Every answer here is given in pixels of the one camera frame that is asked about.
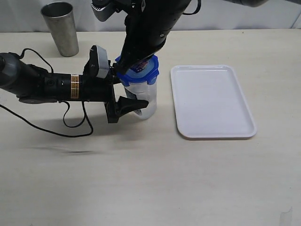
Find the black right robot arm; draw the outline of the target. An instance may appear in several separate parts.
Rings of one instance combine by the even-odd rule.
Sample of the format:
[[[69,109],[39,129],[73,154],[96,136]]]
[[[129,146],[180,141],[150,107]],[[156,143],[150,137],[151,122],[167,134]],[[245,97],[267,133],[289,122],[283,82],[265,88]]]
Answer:
[[[190,0],[146,0],[143,11],[126,16],[126,37],[115,71],[125,74],[131,67],[151,58],[163,48],[167,36],[182,15],[191,16],[201,9],[201,1],[192,13],[185,13]]]

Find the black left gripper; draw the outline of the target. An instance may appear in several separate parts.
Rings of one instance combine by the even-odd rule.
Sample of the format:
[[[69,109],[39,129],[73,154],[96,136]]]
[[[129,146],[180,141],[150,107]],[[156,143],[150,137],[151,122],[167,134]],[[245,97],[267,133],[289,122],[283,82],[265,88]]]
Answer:
[[[104,79],[96,77],[90,68],[84,69],[80,79],[79,100],[103,102],[108,123],[117,123],[120,117],[144,109],[149,104],[147,100],[130,99],[122,96],[116,102],[114,85],[120,84],[121,81],[114,65],[110,67]]]

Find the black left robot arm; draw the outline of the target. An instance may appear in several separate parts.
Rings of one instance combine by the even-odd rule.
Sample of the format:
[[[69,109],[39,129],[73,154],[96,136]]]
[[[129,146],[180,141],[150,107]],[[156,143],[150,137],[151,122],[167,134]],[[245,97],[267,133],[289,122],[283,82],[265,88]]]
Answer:
[[[62,101],[103,102],[109,123],[123,115],[144,109],[149,102],[126,97],[115,99],[114,84],[119,80],[107,57],[89,54],[82,74],[54,73],[25,64],[15,53],[0,55],[0,88],[26,104]]]

